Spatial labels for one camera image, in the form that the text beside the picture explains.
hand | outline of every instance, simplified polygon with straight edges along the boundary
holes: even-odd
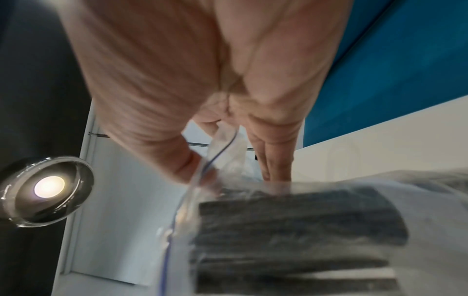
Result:
[[[98,120],[179,181],[200,156],[181,135],[246,127],[265,180],[288,181],[301,123],[352,0],[67,0],[58,4]]]

light bulb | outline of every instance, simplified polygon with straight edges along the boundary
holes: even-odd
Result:
[[[37,182],[34,193],[40,198],[57,196],[65,188],[65,180],[59,176],[48,176]]]

black wall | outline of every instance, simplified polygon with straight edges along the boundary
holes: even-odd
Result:
[[[33,156],[78,156],[91,100],[56,13],[0,0],[0,169]],[[51,294],[65,222],[0,222],[0,296]]]

bundle of black sticks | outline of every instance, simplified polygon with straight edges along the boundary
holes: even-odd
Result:
[[[320,276],[388,267],[407,243],[398,210],[371,187],[278,196],[225,190],[198,214],[196,294],[403,295],[395,278]]]

ziplock bag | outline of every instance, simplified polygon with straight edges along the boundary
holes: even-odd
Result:
[[[221,126],[168,232],[161,296],[467,294],[466,171],[262,182],[245,151]]]

